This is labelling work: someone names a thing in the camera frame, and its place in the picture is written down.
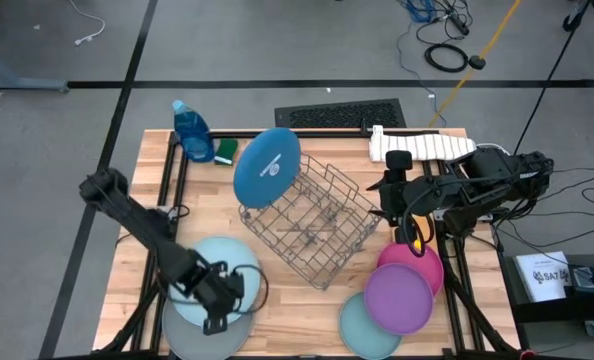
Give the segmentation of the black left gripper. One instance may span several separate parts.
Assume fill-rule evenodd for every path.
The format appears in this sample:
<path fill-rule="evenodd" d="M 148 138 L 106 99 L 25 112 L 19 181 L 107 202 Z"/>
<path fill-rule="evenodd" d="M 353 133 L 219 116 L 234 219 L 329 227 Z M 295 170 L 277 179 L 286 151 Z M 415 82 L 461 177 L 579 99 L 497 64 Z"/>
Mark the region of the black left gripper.
<path fill-rule="evenodd" d="M 202 325 L 204 335 L 215 335 L 227 330 L 227 315 L 236 311 L 236 302 L 243 299 L 244 276 L 236 270 L 228 271 L 225 261 L 210 263 L 198 257 L 197 261 L 179 278 L 182 292 L 192 295 L 207 312 Z"/>

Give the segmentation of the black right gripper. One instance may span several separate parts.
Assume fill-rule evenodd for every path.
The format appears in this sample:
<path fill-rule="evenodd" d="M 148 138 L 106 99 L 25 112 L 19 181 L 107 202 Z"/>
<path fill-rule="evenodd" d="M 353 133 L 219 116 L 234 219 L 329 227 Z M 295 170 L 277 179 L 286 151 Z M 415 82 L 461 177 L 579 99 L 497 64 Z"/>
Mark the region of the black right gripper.
<path fill-rule="evenodd" d="M 382 180 L 366 188 L 366 191 L 379 190 L 380 196 L 381 210 L 369 210 L 369 213 L 384 219 L 389 226 L 397 225 L 413 200 L 411 196 L 405 195 L 407 186 L 405 172 L 385 170 Z"/>

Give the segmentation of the large grey plate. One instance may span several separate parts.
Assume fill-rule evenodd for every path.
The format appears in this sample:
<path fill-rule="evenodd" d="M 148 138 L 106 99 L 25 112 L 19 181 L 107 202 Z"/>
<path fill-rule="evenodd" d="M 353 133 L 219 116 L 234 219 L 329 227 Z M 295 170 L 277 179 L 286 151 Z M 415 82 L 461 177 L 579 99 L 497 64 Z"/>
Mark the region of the large grey plate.
<path fill-rule="evenodd" d="M 162 330 L 170 350 L 181 360 L 226 360 L 247 341 L 253 316 L 243 315 L 225 332 L 206 336 L 200 326 L 183 318 L 170 302 L 163 310 Z"/>

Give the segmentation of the small pink plate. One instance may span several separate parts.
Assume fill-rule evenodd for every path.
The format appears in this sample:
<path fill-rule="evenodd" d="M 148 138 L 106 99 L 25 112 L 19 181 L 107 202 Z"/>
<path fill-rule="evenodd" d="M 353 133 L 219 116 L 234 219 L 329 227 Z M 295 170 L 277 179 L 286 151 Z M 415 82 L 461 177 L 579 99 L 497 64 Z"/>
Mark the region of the small pink plate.
<path fill-rule="evenodd" d="M 427 281 L 434 296 L 440 292 L 444 282 L 444 269 L 440 257 L 432 248 L 427 248 L 423 257 L 417 257 L 406 245 L 392 243 L 380 253 L 377 267 L 391 263 L 411 267 Z"/>

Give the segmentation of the large light blue plate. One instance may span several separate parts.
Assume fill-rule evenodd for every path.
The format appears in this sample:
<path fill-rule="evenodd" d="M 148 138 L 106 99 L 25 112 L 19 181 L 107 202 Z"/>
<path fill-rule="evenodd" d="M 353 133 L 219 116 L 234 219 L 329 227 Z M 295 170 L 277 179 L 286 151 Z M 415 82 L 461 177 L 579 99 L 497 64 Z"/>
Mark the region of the large light blue plate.
<path fill-rule="evenodd" d="M 213 236 L 200 240 L 192 248 L 209 263 L 225 261 L 229 271 L 236 268 L 236 272 L 243 275 L 244 297 L 239 310 L 250 310 L 261 287 L 261 275 L 256 269 L 249 268 L 249 265 L 260 265 L 250 247 L 236 238 Z M 173 306 L 185 320 L 197 326 L 203 325 L 207 312 L 201 305 L 191 305 L 191 302 L 195 302 L 192 296 L 184 296 L 172 285 L 169 286 L 169 294 L 173 299 Z"/>

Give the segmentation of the small purple plate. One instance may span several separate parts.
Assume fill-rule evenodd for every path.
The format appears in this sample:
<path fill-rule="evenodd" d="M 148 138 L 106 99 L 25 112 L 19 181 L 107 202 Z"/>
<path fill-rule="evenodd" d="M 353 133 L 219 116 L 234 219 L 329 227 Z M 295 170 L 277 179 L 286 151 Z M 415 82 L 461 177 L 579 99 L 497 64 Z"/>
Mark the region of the small purple plate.
<path fill-rule="evenodd" d="M 421 330 L 431 318 L 434 295 L 418 271 L 391 263 L 370 275 L 364 301 L 371 318 L 385 331 L 408 335 Z"/>

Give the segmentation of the large dark blue plate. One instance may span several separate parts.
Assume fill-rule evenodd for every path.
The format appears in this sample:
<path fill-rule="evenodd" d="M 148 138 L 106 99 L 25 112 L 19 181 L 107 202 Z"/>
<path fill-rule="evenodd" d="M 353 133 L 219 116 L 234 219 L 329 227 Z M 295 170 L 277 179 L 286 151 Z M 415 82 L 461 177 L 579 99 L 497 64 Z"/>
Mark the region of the large dark blue plate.
<path fill-rule="evenodd" d="M 301 146 L 288 128 L 268 129 L 256 136 L 236 164 L 233 187 L 241 205 L 272 205 L 291 186 L 300 170 Z"/>

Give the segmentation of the small teal plate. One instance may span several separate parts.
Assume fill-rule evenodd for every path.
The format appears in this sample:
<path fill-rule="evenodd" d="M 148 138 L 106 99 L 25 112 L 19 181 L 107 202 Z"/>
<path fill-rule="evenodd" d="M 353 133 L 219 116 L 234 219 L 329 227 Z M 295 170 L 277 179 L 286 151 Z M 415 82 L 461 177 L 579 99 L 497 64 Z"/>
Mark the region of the small teal plate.
<path fill-rule="evenodd" d="M 364 360 L 384 360 L 399 347 L 402 337 L 382 329 L 370 316 L 364 293 L 350 296 L 339 312 L 339 334 L 345 346 Z"/>

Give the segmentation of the white striped towel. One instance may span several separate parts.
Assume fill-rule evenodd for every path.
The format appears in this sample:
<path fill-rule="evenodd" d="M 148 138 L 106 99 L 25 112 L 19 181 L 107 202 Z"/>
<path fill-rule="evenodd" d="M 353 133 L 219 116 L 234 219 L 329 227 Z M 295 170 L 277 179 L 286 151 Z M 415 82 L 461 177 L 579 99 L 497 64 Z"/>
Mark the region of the white striped towel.
<path fill-rule="evenodd" d="M 373 126 L 369 141 L 369 157 L 372 162 L 385 162 L 389 151 L 408 151 L 413 161 L 451 161 L 476 149 L 476 143 L 469 138 L 441 134 L 386 135 L 381 125 Z"/>

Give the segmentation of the black floor vent grille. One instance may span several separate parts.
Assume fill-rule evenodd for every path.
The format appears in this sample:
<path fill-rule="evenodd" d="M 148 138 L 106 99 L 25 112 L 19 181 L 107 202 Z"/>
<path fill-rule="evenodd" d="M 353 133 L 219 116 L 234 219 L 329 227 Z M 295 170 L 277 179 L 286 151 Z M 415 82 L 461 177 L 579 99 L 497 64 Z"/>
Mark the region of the black floor vent grille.
<path fill-rule="evenodd" d="M 406 128 L 397 98 L 279 107 L 275 126 L 290 128 Z"/>

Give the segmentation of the green yellow sponge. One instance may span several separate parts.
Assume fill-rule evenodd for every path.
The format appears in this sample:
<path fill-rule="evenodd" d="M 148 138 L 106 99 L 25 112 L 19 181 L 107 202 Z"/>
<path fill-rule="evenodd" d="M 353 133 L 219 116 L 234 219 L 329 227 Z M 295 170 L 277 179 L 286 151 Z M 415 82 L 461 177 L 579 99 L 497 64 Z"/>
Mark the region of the green yellow sponge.
<path fill-rule="evenodd" d="M 214 163 L 232 166 L 237 149 L 238 141 L 235 138 L 221 138 L 215 151 Z"/>

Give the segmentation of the white printed booklet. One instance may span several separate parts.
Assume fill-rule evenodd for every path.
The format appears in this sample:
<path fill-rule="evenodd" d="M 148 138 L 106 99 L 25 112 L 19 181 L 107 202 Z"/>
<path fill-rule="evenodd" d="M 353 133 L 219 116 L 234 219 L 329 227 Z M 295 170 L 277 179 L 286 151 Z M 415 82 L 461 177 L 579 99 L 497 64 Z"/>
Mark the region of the white printed booklet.
<path fill-rule="evenodd" d="M 568 260 L 562 251 L 519 255 L 513 260 L 532 303 L 566 297 L 565 288 L 572 282 Z"/>

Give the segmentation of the black power strip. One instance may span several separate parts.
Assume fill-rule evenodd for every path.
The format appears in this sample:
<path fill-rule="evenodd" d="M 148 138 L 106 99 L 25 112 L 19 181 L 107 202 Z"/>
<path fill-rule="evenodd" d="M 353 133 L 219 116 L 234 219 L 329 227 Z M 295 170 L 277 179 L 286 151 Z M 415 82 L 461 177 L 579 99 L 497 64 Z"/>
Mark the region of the black power strip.
<path fill-rule="evenodd" d="M 447 18 L 453 24 L 453 26 L 463 35 L 467 36 L 470 33 L 466 22 L 460 17 L 460 14 L 453 8 L 446 12 Z"/>

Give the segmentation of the thin black slanted pole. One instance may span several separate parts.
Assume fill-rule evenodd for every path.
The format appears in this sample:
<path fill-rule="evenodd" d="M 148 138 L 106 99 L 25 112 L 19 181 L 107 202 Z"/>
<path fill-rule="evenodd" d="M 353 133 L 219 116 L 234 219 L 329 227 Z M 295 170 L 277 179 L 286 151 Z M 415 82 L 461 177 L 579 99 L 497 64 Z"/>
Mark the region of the thin black slanted pole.
<path fill-rule="evenodd" d="M 542 86 L 539 96 L 536 100 L 536 103 L 528 117 L 528 120 L 526 121 L 526 123 L 522 129 L 519 139 L 516 142 L 515 148 L 513 150 L 514 155 L 516 155 L 518 153 L 518 151 L 521 147 L 521 143 L 524 140 L 524 138 L 525 138 L 525 136 L 526 136 L 526 134 L 527 134 L 538 110 L 539 110 L 539 107 L 543 101 L 545 93 L 551 87 L 553 77 L 554 77 L 556 71 L 558 70 L 565 53 L 567 52 L 567 50 L 570 46 L 570 43 L 571 43 L 574 35 L 577 32 L 578 27 L 580 26 L 581 22 L 583 21 L 583 17 L 585 15 L 585 13 L 587 12 L 588 7 L 590 6 L 590 2 L 591 2 L 591 0 L 584 0 L 584 2 L 580 2 L 579 5 L 577 6 L 575 12 L 570 12 L 568 14 L 568 16 L 565 18 L 564 22 L 562 23 L 562 28 L 564 29 L 565 32 L 568 33 L 568 36 L 566 38 L 564 45 L 561 48 L 561 51 L 553 65 L 553 67 L 551 68 L 547 78 L 544 80 L 543 86 Z"/>

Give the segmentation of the grey metal post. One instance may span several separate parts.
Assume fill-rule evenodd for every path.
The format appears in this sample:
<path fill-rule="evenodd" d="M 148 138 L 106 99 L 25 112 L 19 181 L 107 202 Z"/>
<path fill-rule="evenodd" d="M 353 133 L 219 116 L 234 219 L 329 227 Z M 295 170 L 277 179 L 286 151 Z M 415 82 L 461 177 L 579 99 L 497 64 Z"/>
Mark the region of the grey metal post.
<path fill-rule="evenodd" d="M 61 79 L 20 77 L 0 61 L 0 89 L 8 90 L 56 90 L 69 91 L 68 82 Z"/>

